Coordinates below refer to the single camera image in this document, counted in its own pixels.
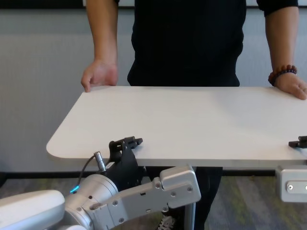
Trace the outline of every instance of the blue led light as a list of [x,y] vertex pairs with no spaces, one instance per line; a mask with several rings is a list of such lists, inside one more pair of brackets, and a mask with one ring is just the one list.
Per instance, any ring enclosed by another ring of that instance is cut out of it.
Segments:
[[71,189],[70,193],[73,193],[73,192],[77,191],[79,188],[80,188],[80,186],[77,185],[76,187],[74,187],[73,189]]

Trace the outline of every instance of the wall baseboard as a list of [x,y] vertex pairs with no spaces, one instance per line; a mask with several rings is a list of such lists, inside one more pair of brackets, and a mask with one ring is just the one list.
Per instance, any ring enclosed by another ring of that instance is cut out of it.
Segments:
[[[1,0],[0,9],[84,9],[82,0]],[[134,9],[134,6],[119,6],[120,9]],[[247,9],[258,9],[258,5],[247,5]]]
[[6,181],[6,174],[4,172],[0,172],[0,188]]
[[[83,177],[95,173],[87,171]],[[5,179],[78,178],[80,172],[9,172]],[[275,170],[224,170],[223,176],[275,176]]]

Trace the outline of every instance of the floor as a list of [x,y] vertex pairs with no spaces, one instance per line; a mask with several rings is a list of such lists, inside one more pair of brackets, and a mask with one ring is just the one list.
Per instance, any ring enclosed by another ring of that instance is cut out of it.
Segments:
[[[76,179],[11,179],[0,198],[56,189],[65,196]],[[275,194],[274,177],[223,177],[205,230],[307,230],[307,204],[283,203]],[[161,214],[126,222],[118,230],[154,230]]]

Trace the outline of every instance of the man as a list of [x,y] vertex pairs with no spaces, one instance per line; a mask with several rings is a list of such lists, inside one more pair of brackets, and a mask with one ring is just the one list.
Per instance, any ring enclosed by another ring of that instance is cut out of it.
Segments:
[[[258,4],[266,18],[274,70],[271,83],[304,100],[307,85],[293,66],[297,0],[258,0]],[[116,85],[118,80],[118,2],[87,0],[87,13],[94,61],[81,82],[89,92],[91,87]],[[236,60],[243,48],[245,16],[245,0],[135,0],[135,61],[128,82],[132,86],[239,86]],[[151,179],[161,170],[147,168]],[[196,175],[202,199],[196,205],[195,229],[202,230],[222,168],[197,168]],[[171,210],[158,229],[182,229],[182,216],[182,209]]]

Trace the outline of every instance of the cable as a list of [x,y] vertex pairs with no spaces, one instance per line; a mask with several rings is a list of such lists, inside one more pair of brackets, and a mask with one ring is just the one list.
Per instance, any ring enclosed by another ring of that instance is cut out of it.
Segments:
[[85,165],[83,166],[83,169],[81,170],[80,172],[80,176],[79,176],[79,179],[78,179],[78,182],[77,182],[77,185],[76,186],[79,186],[80,182],[81,182],[81,179],[82,179],[82,176],[83,176],[83,173],[84,173],[84,170],[85,168],[87,167],[87,165],[89,164],[89,162],[94,158],[94,156],[91,156],[90,159],[87,160],[87,162],[85,163]]

